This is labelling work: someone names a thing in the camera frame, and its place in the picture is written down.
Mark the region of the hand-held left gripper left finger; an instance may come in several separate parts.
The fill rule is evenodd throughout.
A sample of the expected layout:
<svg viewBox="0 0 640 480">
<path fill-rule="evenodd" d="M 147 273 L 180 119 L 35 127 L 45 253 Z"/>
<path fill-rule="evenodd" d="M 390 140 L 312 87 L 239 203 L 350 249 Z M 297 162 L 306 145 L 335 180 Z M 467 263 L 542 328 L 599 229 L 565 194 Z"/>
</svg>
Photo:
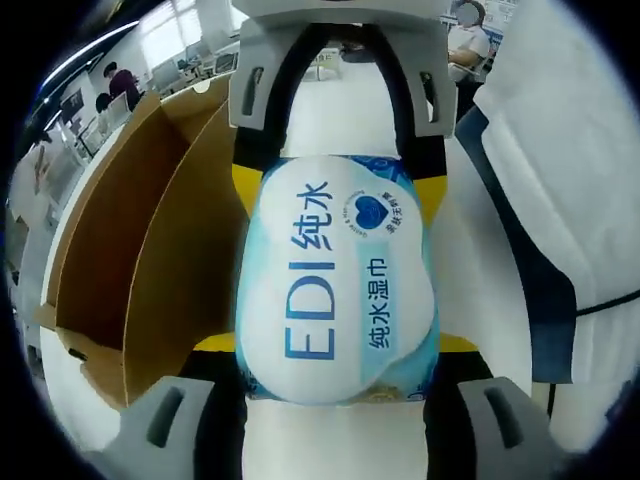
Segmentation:
<svg viewBox="0 0 640 480">
<path fill-rule="evenodd" d="M 232 333 L 210 336 L 121 411 L 120 429 L 89 451 L 105 479 L 241 479 L 245 399 Z"/>
</svg>

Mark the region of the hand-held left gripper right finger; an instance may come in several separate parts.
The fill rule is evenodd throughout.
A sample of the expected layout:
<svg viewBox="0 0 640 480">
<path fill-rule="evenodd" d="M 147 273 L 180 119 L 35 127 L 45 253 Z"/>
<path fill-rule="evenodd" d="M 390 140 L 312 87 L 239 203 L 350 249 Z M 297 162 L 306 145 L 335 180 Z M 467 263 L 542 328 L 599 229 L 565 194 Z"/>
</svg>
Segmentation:
<svg viewBox="0 0 640 480">
<path fill-rule="evenodd" d="M 549 479 L 546 413 L 511 379 L 495 377 L 476 345 L 450 334 L 423 409 L 428 479 Z"/>
</svg>

